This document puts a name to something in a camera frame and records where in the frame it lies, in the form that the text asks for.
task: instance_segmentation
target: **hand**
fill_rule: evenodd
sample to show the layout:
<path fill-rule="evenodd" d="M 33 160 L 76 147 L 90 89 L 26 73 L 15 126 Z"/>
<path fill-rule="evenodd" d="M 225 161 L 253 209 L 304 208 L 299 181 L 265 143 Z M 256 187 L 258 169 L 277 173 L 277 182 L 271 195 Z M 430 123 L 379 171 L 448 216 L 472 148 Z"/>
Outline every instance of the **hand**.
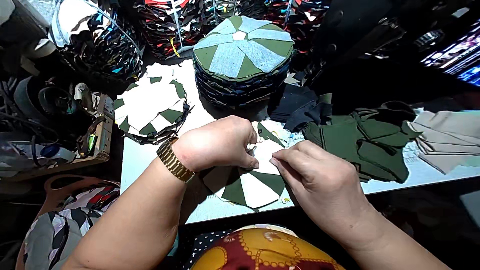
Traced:
<path fill-rule="evenodd" d="M 355 167 L 302 141 L 272 154 L 272 162 L 288 182 L 307 215 L 345 247 L 373 245 L 381 237 L 381 215 L 367 201 Z"/>
<path fill-rule="evenodd" d="M 246 152 L 249 143 L 257 143 L 252 124 L 230 115 L 190 130 L 172 149 L 179 161 L 193 172 L 228 165 L 258 168 L 258 160 Z"/>

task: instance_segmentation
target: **gold wristwatch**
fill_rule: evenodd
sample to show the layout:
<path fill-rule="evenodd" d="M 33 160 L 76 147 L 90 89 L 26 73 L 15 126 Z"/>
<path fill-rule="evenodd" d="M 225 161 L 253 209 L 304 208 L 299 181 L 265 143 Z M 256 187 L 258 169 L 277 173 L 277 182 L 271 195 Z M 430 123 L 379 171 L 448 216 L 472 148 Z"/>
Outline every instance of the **gold wristwatch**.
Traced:
<path fill-rule="evenodd" d="M 163 162 L 165 167 L 173 174 L 175 177 L 188 182 L 191 178 L 195 176 L 195 173 L 185 168 L 185 166 L 180 162 L 180 160 L 175 156 L 172 150 L 172 144 L 178 140 L 178 137 L 172 137 L 165 141 L 160 148 L 156 151 L 156 154 Z"/>

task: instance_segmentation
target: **fingernail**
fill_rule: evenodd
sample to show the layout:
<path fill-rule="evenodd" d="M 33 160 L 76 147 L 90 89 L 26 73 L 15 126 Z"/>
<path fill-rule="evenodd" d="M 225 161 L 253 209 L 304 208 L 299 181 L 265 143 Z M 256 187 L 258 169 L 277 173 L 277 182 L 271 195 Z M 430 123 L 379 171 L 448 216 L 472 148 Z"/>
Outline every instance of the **fingernail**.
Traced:
<path fill-rule="evenodd" d="M 272 163 L 272 164 L 275 165 L 275 166 L 278 166 L 278 161 L 277 161 L 276 159 L 274 159 L 274 158 L 271 158 L 271 159 L 270 159 L 270 163 Z"/>

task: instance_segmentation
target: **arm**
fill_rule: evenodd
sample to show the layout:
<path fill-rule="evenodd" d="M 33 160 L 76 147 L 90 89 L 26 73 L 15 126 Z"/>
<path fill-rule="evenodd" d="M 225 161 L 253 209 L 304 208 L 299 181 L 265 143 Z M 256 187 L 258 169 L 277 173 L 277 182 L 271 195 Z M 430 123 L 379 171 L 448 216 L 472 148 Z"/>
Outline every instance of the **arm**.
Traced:
<path fill-rule="evenodd" d="M 352 164 L 309 141 L 272 156 L 307 215 L 362 269 L 449 269 L 373 208 Z"/>
<path fill-rule="evenodd" d="M 230 116 L 185 133 L 173 145 L 189 170 L 213 166 L 258 167 L 247 154 L 257 136 L 248 120 Z M 155 158 L 69 256 L 63 269 L 151 269 L 171 249 L 186 184 Z"/>

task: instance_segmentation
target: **yellow patterned fabric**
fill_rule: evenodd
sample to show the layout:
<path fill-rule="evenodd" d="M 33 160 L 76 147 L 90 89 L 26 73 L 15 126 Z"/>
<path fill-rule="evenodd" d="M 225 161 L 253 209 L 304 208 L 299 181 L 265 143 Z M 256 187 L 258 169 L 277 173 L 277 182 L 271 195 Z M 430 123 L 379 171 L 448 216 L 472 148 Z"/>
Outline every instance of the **yellow patterned fabric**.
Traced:
<path fill-rule="evenodd" d="M 219 239 L 192 270 L 344 270 L 322 250 L 290 234 L 246 229 Z"/>

